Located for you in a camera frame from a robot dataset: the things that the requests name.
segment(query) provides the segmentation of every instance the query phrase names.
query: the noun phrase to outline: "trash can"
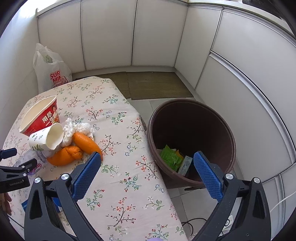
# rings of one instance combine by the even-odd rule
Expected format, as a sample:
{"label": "trash can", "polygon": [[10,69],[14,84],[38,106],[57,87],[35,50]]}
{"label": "trash can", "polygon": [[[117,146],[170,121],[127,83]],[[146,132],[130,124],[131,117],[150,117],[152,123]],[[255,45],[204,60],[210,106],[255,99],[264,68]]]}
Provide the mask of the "trash can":
{"label": "trash can", "polygon": [[192,158],[201,150],[224,173],[234,165],[236,146],[229,126],[217,112],[195,100],[174,99],[160,105],[149,120],[147,140],[168,189],[205,186],[193,161],[184,177],[162,160],[157,149],[166,145]]}

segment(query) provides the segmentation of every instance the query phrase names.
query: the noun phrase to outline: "red paper bowl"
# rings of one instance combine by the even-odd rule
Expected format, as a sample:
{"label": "red paper bowl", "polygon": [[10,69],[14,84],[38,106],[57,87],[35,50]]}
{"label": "red paper bowl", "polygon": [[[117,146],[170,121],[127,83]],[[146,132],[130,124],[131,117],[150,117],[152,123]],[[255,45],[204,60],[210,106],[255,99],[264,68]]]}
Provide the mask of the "red paper bowl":
{"label": "red paper bowl", "polygon": [[59,122],[57,96],[50,96],[38,101],[25,114],[20,124],[20,133],[30,136],[32,133]]}

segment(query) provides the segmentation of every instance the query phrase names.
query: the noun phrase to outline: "brown mat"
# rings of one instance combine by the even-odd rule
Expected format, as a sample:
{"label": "brown mat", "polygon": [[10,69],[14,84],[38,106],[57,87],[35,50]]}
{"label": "brown mat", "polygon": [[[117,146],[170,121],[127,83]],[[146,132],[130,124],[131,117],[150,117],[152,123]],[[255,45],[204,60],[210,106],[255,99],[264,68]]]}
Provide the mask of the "brown mat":
{"label": "brown mat", "polygon": [[101,74],[97,76],[104,79],[112,79],[114,84],[117,86],[117,88],[120,90],[120,92],[123,94],[123,96],[126,99],[131,97],[131,94],[128,88],[128,76],[126,72]]}
{"label": "brown mat", "polygon": [[172,72],[128,72],[127,76],[133,100],[192,97],[183,82]]}

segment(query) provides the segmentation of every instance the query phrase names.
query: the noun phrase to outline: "blue gripper pad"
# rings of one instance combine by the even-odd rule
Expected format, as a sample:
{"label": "blue gripper pad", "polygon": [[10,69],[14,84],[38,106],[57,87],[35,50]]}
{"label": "blue gripper pad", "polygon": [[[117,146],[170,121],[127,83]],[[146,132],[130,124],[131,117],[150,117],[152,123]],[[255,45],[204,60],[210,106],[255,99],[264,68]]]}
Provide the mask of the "blue gripper pad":
{"label": "blue gripper pad", "polygon": [[78,165],[72,176],[72,198],[77,202],[84,198],[91,182],[101,166],[101,156],[94,152],[84,164]]}
{"label": "blue gripper pad", "polygon": [[194,154],[193,163],[211,197],[220,202],[223,198],[222,183],[212,170],[211,163],[201,151]]}

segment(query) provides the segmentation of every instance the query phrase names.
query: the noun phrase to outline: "tablecloth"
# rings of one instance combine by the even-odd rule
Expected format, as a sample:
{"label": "tablecloth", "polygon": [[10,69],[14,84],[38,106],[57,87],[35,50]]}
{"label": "tablecloth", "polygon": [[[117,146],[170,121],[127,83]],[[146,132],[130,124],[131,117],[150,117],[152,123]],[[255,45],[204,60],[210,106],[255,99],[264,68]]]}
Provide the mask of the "tablecloth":
{"label": "tablecloth", "polygon": [[[103,151],[103,163],[85,197],[78,201],[84,215],[104,240],[187,240],[176,210],[168,195],[159,170],[151,156],[146,134],[138,112],[124,98],[110,79],[87,77],[46,91],[30,99],[18,115],[4,143],[16,147],[15,157],[1,165],[12,166],[28,149],[28,137],[19,133],[24,114],[42,98],[57,95],[62,125],[68,117],[75,122],[88,122],[95,129],[94,139]],[[57,179],[70,173],[88,158],[56,167],[49,163],[30,178]],[[21,206],[30,188],[13,191],[12,218],[24,226]],[[67,232],[71,227],[61,212]],[[21,227],[13,226],[24,236]]]}

